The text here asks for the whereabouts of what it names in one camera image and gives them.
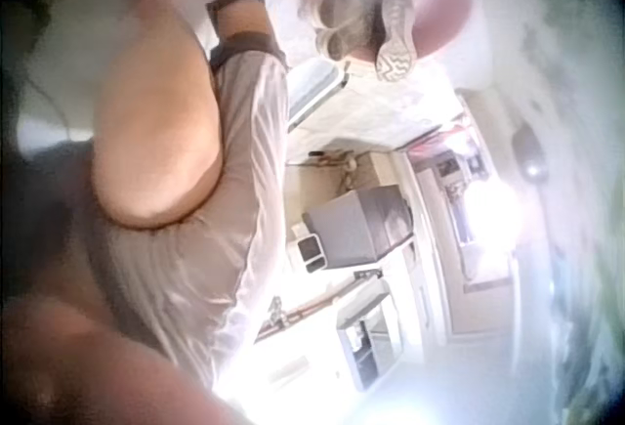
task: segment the sneaker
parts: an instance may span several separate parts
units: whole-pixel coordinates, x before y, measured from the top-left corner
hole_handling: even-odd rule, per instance
[[[322,29],[316,36],[318,52],[331,61],[344,59],[354,49],[371,42],[374,3],[367,3],[362,15],[338,29]]]
[[[385,40],[376,58],[375,69],[382,81],[399,81],[417,63],[412,40],[415,10],[410,0],[382,0]]]
[[[312,0],[309,16],[319,29],[336,29],[364,16],[368,4],[363,0]]]

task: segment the cabinet door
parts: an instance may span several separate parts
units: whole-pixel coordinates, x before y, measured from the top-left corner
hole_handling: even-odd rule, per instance
[[[428,355],[437,347],[437,335],[434,327],[432,302],[428,292],[428,285],[426,284],[425,274],[423,273],[419,253],[414,242],[403,248],[402,255],[410,275],[410,284],[419,314],[423,353],[425,360],[427,360]]]

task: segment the shoe sole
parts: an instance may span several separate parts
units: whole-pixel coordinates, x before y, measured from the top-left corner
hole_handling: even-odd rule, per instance
[[[386,39],[378,51],[376,72],[381,81],[399,81],[410,74],[417,62],[412,39],[412,3],[409,0],[382,0],[382,21]]]
[[[335,29],[323,29],[316,36],[316,48],[318,52],[331,61],[340,61],[348,56],[353,50],[364,46],[371,41],[374,6],[365,8],[359,19]],[[332,56],[329,45],[333,36],[339,36],[339,52]]]

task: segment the appliance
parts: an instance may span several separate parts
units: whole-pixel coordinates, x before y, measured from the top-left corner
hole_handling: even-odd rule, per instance
[[[389,293],[378,294],[348,315],[340,314],[337,330],[359,391],[366,391],[401,355],[397,314]]]
[[[310,209],[303,220],[319,237],[327,269],[375,264],[412,237],[399,186],[350,191]]]
[[[321,241],[316,234],[306,234],[287,244],[287,254],[291,266],[304,267],[309,274],[327,267]]]

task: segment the skin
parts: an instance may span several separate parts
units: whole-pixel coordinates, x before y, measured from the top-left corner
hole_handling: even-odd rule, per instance
[[[93,169],[112,220],[149,229],[209,198],[222,148],[211,73],[192,31],[167,0],[140,0],[135,12],[141,29],[104,85],[94,159],[84,169]],[[271,33],[261,3],[219,13],[222,39],[242,30]],[[42,261],[28,294],[3,308],[5,400],[37,423],[245,423],[116,330],[77,241]]]

